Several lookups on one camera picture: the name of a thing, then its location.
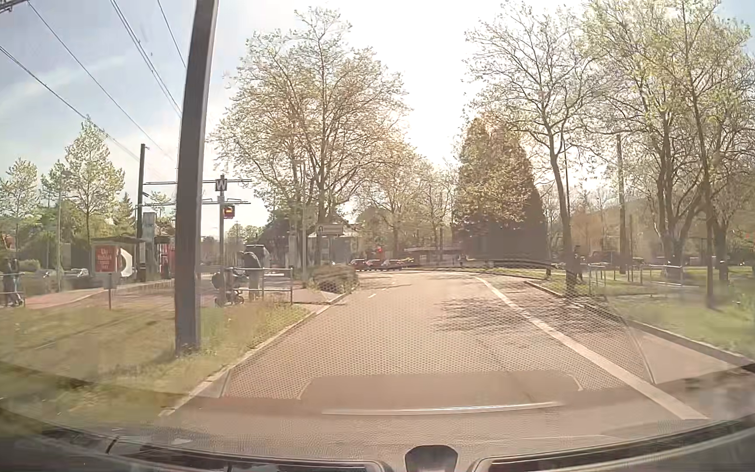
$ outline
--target person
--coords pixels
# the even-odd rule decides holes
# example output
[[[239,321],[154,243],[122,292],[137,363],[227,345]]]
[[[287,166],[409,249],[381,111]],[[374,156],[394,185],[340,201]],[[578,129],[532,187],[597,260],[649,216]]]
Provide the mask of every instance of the person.
[[[258,285],[261,281],[261,262],[258,260],[258,256],[252,251],[244,251],[241,253],[241,260],[243,261],[243,268],[246,270],[246,276],[249,277],[249,301],[255,299],[257,296]]]
[[[0,266],[2,276],[2,289],[5,293],[5,306],[22,305],[22,297],[17,293],[17,272],[19,263],[16,259],[5,258]]]

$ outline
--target lamp post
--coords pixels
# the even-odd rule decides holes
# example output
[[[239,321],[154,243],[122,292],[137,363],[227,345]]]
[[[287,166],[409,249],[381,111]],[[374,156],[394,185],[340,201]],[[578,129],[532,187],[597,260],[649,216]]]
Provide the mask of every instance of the lamp post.
[[[62,233],[61,223],[63,219],[63,187],[66,185],[66,179],[71,177],[71,172],[63,170],[60,173],[60,182],[57,192],[57,291],[63,291],[63,264],[60,263],[60,234]]]

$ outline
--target sign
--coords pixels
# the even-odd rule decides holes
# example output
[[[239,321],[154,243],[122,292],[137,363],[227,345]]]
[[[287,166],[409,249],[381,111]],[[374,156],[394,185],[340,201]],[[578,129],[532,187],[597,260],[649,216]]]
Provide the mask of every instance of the sign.
[[[118,246],[115,244],[100,244],[92,249],[95,258],[95,273],[105,274],[118,272]]]
[[[342,236],[344,226],[341,224],[320,224],[316,226],[318,236]]]
[[[225,176],[221,175],[221,178],[215,180],[215,191],[225,191],[228,183],[229,181],[225,179]]]

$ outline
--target windshield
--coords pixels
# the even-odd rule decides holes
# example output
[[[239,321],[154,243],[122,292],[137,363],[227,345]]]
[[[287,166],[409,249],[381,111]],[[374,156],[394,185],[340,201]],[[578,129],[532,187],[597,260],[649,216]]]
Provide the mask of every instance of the windshield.
[[[467,469],[747,365],[755,2],[0,2],[8,411]]]

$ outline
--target baby stroller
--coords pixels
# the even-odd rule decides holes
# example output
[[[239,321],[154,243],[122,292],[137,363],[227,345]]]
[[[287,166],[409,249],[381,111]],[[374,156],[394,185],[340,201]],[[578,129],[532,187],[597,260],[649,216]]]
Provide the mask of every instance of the baby stroller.
[[[239,288],[241,279],[245,278],[245,275],[240,274],[234,268],[227,269],[228,275],[223,277],[220,272],[215,273],[211,277],[211,284],[215,286],[215,289],[220,290],[221,284],[225,283],[225,301],[222,301],[219,297],[215,296],[215,306],[224,307],[225,305],[235,305],[243,303],[242,291]]]

